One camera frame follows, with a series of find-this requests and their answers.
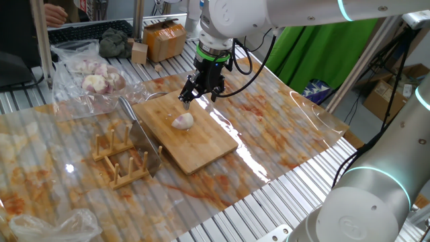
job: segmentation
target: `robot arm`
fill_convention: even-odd
[[[203,31],[179,99],[185,109],[205,93],[222,93],[230,38],[261,28],[309,26],[430,9],[429,0],[205,0]],[[362,155],[287,242],[392,242],[430,178],[430,74],[375,146]]]
[[[187,110],[193,99],[205,93],[212,93],[213,102],[220,97],[224,92],[221,71],[223,67],[231,71],[234,58],[231,38],[262,28],[355,21],[424,9],[430,9],[429,0],[205,0],[194,59],[197,71],[188,77],[178,98]]]
[[[428,0],[211,0],[205,2],[202,27],[215,38],[227,39],[267,27],[331,24],[429,8]]]

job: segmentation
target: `black keyboard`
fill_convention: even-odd
[[[103,22],[100,24],[91,24],[81,27],[68,27],[61,30],[48,31],[49,43],[58,44],[71,40],[101,40],[101,35],[109,28],[123,31],[128,37],[131,37],[132,35],[132,26],[126,20],[116,20],[112,22]]]

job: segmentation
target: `computer monitor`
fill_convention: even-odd
[[[28,68],[40,66],[29,0],[0,0],[0,33],[1,52],[20,57]]]
[[[0,0],[0,87],[29,82],[40,66],[29,0]]]

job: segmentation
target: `green backdrop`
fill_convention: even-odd
[[[335,89],[358,61],[376,21],[286,28],[266,65],[298,93],[312,79]]]

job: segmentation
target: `person's hand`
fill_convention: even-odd
[[[67,13],[60,6],[49,3],[45,5],[46,25],[48,27],[59,28],[66,22]]]

